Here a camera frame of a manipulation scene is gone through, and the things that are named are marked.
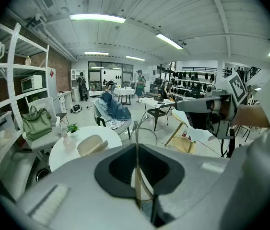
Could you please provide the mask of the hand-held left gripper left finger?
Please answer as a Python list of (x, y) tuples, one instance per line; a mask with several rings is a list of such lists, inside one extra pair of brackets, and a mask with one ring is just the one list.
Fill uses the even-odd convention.
[(112, 197), (94, 177), (97, 164), (124, 147), (116, 147), (63, 164), (28, 189), (17, 206), (29, 213), (56, 184), (69, 189), (49, 223), (52, 230), (152, 230), (154, 226), (133, 199)]

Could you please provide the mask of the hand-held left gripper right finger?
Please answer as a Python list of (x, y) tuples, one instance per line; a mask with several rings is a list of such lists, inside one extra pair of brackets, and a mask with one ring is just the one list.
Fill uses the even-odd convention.
[(161, 199), (164, 212), (174, 218), (190, 212), (204, 198), (229, 161), (226, 158), (180, 153), (163, 148), (156, 148), (156, 151), (178, 161), (185, 171), (183, 180), (175, 191)]

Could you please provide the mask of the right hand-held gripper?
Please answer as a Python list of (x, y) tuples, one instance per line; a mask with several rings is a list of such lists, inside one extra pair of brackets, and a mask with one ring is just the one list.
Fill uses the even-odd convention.
[(230, 131), (238, 106), (246, 98), (245, 87), (237, 73), (222, 80), (198, 99), (175, 102), (175, 109), (190, 118), (188, 134), (191, 138), (233, 138)]

